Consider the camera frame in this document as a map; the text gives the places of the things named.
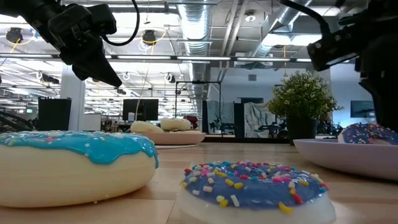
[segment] table surface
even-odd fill
[[[329,186],[337,214],[335,223],[398,223],[398,184],[322,168],[306,161],[292,146],[208,143],[158,153],[160,167],[154,177],[133,193],[97,204],[36,209],[0,207],[0,223],[182,224],[175,198],[183,170],[211,161],[278,162],[317,173]]]

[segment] column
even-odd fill
[[[86,83],[76,77],[72,66],[63,65],[60,98],[72,99],[69,131],[82,131],[85,111]]]

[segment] pink plate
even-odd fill
[[[398,146],[342,144],[337,139],[294,140],[300,154],[320,166],[398,181]]]
[[[157,146],[194,145],[201,143],[206,137],[201,134],[170,134],[170,133],[138,133],[155,142]]]

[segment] blue frosting with sprinkles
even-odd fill
[[[227,179],[233,184],[239,183],[243,186],[228,185]],[[280,208],[281,202],[286,207],[296,207],[313,202],[327,191],[327,186],[316,174],[314,176],[284,165],[250,162],[200,164],[193,170],[185,169],[182,184],[188,193],[206,202],[222,207],[220,201],[217,201],[217,197],[222,196],[228,200],[227,207],[251,210]],[[237,198],[238,206],[233,203],[231,196]]]
[[[159,166],[154,143],[139,134],[109,134],[103,132],[76,131],[23,131],[0,135],[0,144],[30,146],[38,149],[64,149],[87,156],[94,164],[112,164],[121,155],[144,152],[155,157]]]
[[[377,124],[352,124],[341,132],[345,143],[373,144],[380,139],[392,145],[398,144],[398,134]]]

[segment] blue icing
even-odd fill
[[[302,198],[303,204],[311,203],[317,198],[320,198],[325,192],[326,188],[322,187],[320,183],[314,178],[298,170],[285,170],[288,168],[284,166],[284,169],[279,169],[275,167],[273,170],[268,172],[270,165],[260,165],[257,168],[253,167],[248,163],[250,171],[245,169],[245,166],[239,163],[235,163],[237,166],[233,169],[230,165],[221,164],[221,171],[229,174],[230,172],[237,171],[239,175],[247,175],[248,179],[241,179],[240,177],[220,177],[219,175],[213,176],[214,184],[208,183],[208,177],[202,174],[196,176],[197,180],[195,182],[190,182],[189,179],[194,177],[194,173],[198,170],[194,170],[187,176],[185,176],[184,181],[188,184],[185,190],[193,195],[194,197],[199,197],[202,200],[213,204],[219,204],[216,201],[217,196],[221,195],[225,199],[228,199],[228,206],[234,207],[231,200],[231,195],[235,195],[241,208],[249,208],[252,210],[267,209],[267,208],[278,208],[279,202],[282,202],[288,207],[296,207],[298,204],[294,200],[293,196],[290,194],[289,180],[283,182],[273,182],[272,177],[275,176],[277,172],[279,175],[289,174],[291,181],[295,183],[295,189],[297,194]],[[267,179],[260,179],[262,173],[265,172]],[[243,183],[243,189],[235,189],[233,186],[230,187],[226,184],[225,180],[232,180],[234,183]],[[305,180],[308,182],[308,186],[299,183],[300,180]],[[212,192],[204,192],[203,187],[210,186],[213,188]],[[199,195],[194,195],[193,190],[199,191]]]
[[[38,149],[65,149],[87,156],[94,164],[112,164],[121,155],[144,152],[155,157],[154,143],[139,134],[108,134],[75,131],[23,131],[0,135],[4,146],[30,146]]]
[[[389,128],[375,124],[352,124],[341,132],[345,143],[372,144],[380,139],[392,145],[398,144],[398,134]]]

